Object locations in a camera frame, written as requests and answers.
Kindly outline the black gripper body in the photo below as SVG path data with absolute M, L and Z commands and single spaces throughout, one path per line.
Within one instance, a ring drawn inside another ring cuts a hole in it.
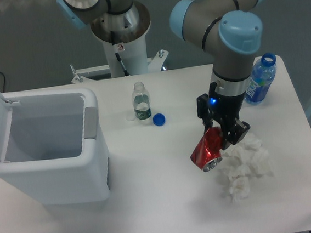
M 244 95 L 225 96 L 217 92 L 219 82 L 211 82 L 209 92 L 196 99 L 198 118 L 211 116 L 220 126 L 239 118 Z

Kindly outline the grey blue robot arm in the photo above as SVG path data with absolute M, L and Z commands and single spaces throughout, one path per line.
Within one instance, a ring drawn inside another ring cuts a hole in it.
M 263 0 L 181 0 L 171 11 L 172 32 L 200 47 L 214 58 L 208 93 L 197 99 L 197 114 L 206 129 L 221 127 L 222 148 L 243 139 L 250 125 L 240 121 L 239 111 L 250 79 L 253 60 L 261 46 L 262 22 L 251 13 Z M 124 51 L 145 36 L 151 19 L 135 0 L 56 0 L 76 27 L 90 26 L 109 52 L 112 77 L 147 71 L 145 48 Z

